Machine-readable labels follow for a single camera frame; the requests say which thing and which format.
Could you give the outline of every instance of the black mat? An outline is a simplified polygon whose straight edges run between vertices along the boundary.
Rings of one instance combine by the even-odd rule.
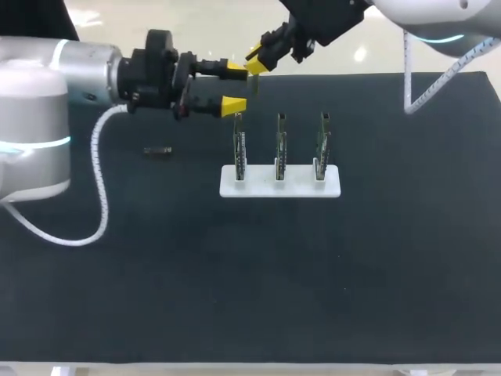
[[[239,91],[215,82],[197,87]],[[501,106],[484,74],[464,74],[406,117],[402,86],[397,74],[261,81],[249,163],[272,161],[278,111],[289,162],[308,163],[329,111],[336,200],[222,199],[231,121],[116,117],[106,238],[53,246],[0,211],[0,360],[501,363]],[[54,235],[97,226],[98,113],[73,109],[70,190],[18,205]],[[163,144],[170,161],[142,157]]]

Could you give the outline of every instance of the white stand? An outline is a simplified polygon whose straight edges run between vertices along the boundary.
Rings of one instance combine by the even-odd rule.
[[[247,164],[245,178],[236,180],[235,165],[222,167],[219,194],[222,197],[339,197],[337,166],[329,164],[324,180],[317,180],[312,164],[288,164],[284,180],[276,180],[275,164]]]

